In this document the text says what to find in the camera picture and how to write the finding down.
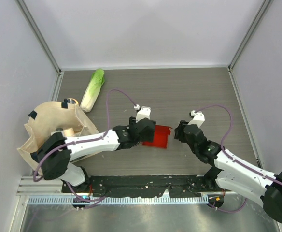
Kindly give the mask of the red paper box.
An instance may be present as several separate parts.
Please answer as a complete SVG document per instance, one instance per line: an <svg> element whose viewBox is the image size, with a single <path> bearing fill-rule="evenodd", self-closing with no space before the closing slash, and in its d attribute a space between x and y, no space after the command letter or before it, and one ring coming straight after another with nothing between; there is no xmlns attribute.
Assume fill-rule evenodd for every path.
<svg viewBox="0 0 282 232"><path fill-rule="evenodd" d="M156 125L153 141L152 142L143 142L142 145L167 149L171 130L172 130L172 127L170 126Z"/></svg>

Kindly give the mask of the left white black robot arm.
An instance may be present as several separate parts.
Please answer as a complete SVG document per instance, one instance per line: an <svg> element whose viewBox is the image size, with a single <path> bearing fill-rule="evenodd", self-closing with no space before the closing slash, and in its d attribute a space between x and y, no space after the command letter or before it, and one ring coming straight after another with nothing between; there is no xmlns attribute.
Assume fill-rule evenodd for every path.
<svg viewBox="0 0 282 232"><path fill-rule="evenodd" d="M86 192L91 184L89 175L83 167L73 164L74 161L103 151L130 149L139 142L152 142L155 126L156 122L148 118L130 117L127 126L115 126L99 134L65 137L56 132L31 154L42 171L42 176L35 176L33 180L60 179L73 191Z"/></svg>

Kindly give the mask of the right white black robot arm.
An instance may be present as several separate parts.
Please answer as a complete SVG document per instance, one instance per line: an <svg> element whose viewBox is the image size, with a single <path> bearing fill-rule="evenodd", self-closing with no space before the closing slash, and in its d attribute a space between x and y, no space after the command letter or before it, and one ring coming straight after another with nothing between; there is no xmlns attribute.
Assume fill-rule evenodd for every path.
<svg viewBox="0 0 282 232"><path fill-rule="evenodd" d="M273 220L282 224L282 172L275 174L254 166L208 140L196 125L180 121L174 138L188 144L192 153L211 168L204 184L208 190L233 191L261 206Z"/></svg>

